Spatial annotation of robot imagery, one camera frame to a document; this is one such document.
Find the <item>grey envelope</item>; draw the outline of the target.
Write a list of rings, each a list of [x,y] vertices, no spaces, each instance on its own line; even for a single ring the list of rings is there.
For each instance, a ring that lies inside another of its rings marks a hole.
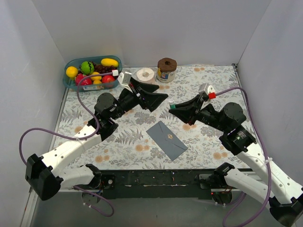
[[[162,121],[156,123],[146,132],[171,161],[177,159],[188,149]]]

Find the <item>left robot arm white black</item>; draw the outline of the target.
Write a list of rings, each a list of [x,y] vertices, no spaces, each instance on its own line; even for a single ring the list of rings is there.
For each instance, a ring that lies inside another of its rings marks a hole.
[[[103,142],[117,129],[114,121],[139,105],[153,112],[168,98],[158,93],[158,85],[141,83],[134,78],[125,87],[119,98],[111,93],[102,93],[94,106],[93,118],[74,137],[41,156],[31,155],[26,163],[26,181],[38,197],[45,201],[52,198],[63,185],[62,171],[86,150]]]

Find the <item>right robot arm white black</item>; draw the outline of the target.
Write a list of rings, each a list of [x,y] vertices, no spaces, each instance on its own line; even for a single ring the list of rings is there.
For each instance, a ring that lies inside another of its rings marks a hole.
[[[285,227],[291,227],[303,214],[302,185],[265,156],[264,149],[242,126],[246,116],[240,105],[227,103],[218,112],[211,104],[204,104],[204,99],[197,95],[192,100],[169,109],[169,113],[189,125],[200,121],[223,132],[219,137],[222,145],[263,180],[262,183],[256,181],[224,163],[211,176],[218,187],[236,187],[260,203],[265,203],[271,215]]]

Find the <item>green white glue stick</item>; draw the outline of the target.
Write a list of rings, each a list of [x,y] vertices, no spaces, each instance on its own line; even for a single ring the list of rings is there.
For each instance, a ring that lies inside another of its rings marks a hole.
[[[175,109],[176,108],[176,105],[175,105],[175,102],[173,99],[169,99],[169,106],[170,106],[170,109]]]

